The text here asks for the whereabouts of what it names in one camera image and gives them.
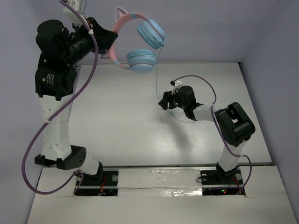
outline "white platform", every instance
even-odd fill
[[[78,81],[81,87],[90,73],[84,65]],[[239,102],[256,126],[256,133],[243,150],[253,163],[271,159],[237,63],[159,64],[158,93],[172,89],[173,78],[197,74],[206,78],[218,95],[217,106]],[[115,65],[99,65],[82,95],[76,99],[70,118],[71,144],[85,146],[87,153],[104,166],[205,165],[215,164],[223,143],[211,122],[186,124],[158,105],[155,72],[137,74]],[[214,97],[206,83],[184,78],[200,103]],[[185,115],[180,119],[191,122]]]
[[[248,167],[241,171],[246,176]],[[70,174],[44,168],[38,189],[54,189]],[[296,224],[276,167],[253,167],[246,197],[73,196],[74,183],[53,195],[36,195],[28,224]]]

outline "pink headphones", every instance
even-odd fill
[[[152,19],[149,19],[142,13],[128,13],[121,7],[117,7],[115,15],[115,24],[112,31],[118,33],[120,29],[129,21],[133,19],[145,20],[137,28],[139,35],[143,40],[150,45],[153,49],[164,47],[164,39],[166,33],[162,28]],[[122,65],[116,57],[115,46],[112,44],[108,51],[109,58],[119,67],[127,70],[132,70],[138,73],[147,73],[153,71],[157,58],[155,54],[148,49],[137,49],[127,54],[127,61],[129,67]]]

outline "gray wall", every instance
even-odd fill
[[[31,138],[42,125],[34,76],[40,54],[35,44],[36,28],[42,18],[47,19],[43,9],[38,0],[1,0],[1,224],[26,223],[34,197],[22,179],[21,161]],[[39,140],[27,163],[27,173],[33,185],[36,185],[41,170],[33,164],[40,145]]]
[[[299,0],[278,1],[241,68],[299,221]]]
[[[42,0],[52,18],[70,27],[57,1]],[[112,29],[117,6],[146,14],[168,35],[161,53],[164,62],[240,62],[276,1],[88,0],[86,16]],[[150,49],[136,30],[140,23],[141,20],[131,21],[120,31],[116,54],[121,62],[127,61],[131,50]],[[83,62],[93,63],[93,56],[87,56]]]

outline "cat ear on headphones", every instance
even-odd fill
[[[116,7],[116,13],[115,13],[115,21],[117,21],[119,18],[121,18],[123,15],[128,14],[128,12],[123,9],[122,7]]]

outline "purple wire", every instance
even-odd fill
[[[65,7],[67,7],[69,10],[71,10],[79,19],[80,21],[83,23],[83,25],[85,26],[85,28],[87,29],[87,31],[90,31],[90,27],[89,25],[86,23],[86,21],[81,17],[81,15],[76,12],[72,7],[70,7],[66,2],[64,2],[63,0],[60,0],[59,1],[62,5],[64,5]],[[91,34],[91,38],[93,40],[93,44],[94,44],[94,63],[93,63],[93,68],[92,68],[92,71],[88,77],[88,79],[86,80],[86,82],[84,83],[84,85],[80,88],[80,90],[74,94],[74,96],[69,100],[67,101],[60,109],[58,109],[55,113],[52,114],[52,116],[49,117],[48,121],[52,121],[61,111],[63,111],[68,105],[70,105],[80,94],[81,92],[86,88],[86,86],[89,84],[89,82],[91,81],[93,75],[94,75],[94,72],[96,70],[96,67],[97,67],[97,62],[98,62],[98,44],[97,44],[97,41],[94,37],[93,34]],[[83,180],[83,177],[84,177],[84,174],[81,170],[77,170],[75,172],[73,172],[73,174],[70,176],[70,178],[63,184],[61,185],[59,188],[55,189],[55,190],[52,190],[52,191],[48,191],[48,192],[43,192],[43,191],[39,191],[37,190],[35,187],[33,187],[31,185],[31,183],[29,182],[28,178],[27,178],[27,175],[26,175],[26,170],[25,170],[25,164],[26,164],[26,160],[27,160],[27,157],[28,157],[28,154],[34,144],[34,142],[36,141],[37,137],[43,132],[43,130],[45,129],[45,127],[48,125],[48,123],[44,123],[42,125],[42,127],[37,131],[37,133],[35,134],[35,136],[33,137],[33,139],[31,140],[25,154],[24,154],[24,157],[23,157],[23,160],[22,160],[22,167],[21,167],[21,171],[22,171],[22,176],[23,176],[23,179],[25,181],[25,183],[27,184],[27,186],[35,193],[38,193],[38,194],[41,194],[41,195],[49,195],[49,194],[53,194],[57,191],[59,191],[61,188],[63,188],[66,184],[68,184],[68,182],[71,181],[71,179],[73,178],[73,176],[77,173],[80,173],[81,174],[81,180],[78,184],[78,186],[75,188],[74,192],[76,192],[78,190],[78,188],[80,187],[81,183],[82,183],[82,180]]]
[[[213,106],[214,106],[214,104],[215,104],[216,101],[217,101],[216,92],[215,92],[215,89],[213,88],[213,86],[212,86],[207,80],[205,80],[204,78],[202,78],[202,77],[200,77],[200,76],[197,76],[197,75],[185,75],[185,76],[181,76],[181,77],[179,77],[179,78],[176,78],[176,79],[174,79],[173,81],[175,82],[175,81],[177,81],[177,80],[179,80],[179,79],[182,79],[182,78],[185,78],[185,77],[197,77],[197,78],[200,78],[201,80],[205,81],[205,82],[211,87],[211,89],[212,89],[212,91],[213,91],[213,94],[214,94],[214,102],[213,102],[212,105],[211,105],[211,114],[212,114],[213,122],[215,123],[215,126],[216,126],[216,128],[217,128],[217,131],[218,131],[218,133],[219,133],[219,135],[220,135],[220,137],[221,137],[221,139],[222,139],[222,141],[223,141],[225,147],[226,147],[227,150],[229,151],[229,153],[232,154],[234,157],[238,157],[238,158],[240,158],[241,155],[234,154],[234,153],[231,151],[231,149],[229,148],[227,142],[225,141],[225,139],[224,139],[224,137],[223,137],[223,135],[222,135],[222,133],[221,133],[221,130],[220,130],[219,126],[218,126],[217,119],[216,119],[215,113],[214,113],[214,111],[213,111]],[[241,188],[239,188],[239,187],[226,187],[226,188],[239,188],[240,190],[238,191],[237,195],[238,195],[241,191],[243,191],[243,189],[245,188],[246,184],[248,183],[248,181],[249,181],[249,179],[250,179],[250,177],[251,177],[251,172],[252,172],[252,163],[251,163],[250,158],[249,158],[247,155],[242,155],[242,156],[245,157],[245,158],[247,158],[247,159],[248,159],[248,162],[249,162],[249,174],[248,174],[248,177],[247,177],[245,183],[243,184],[243,186],[242,186]]]

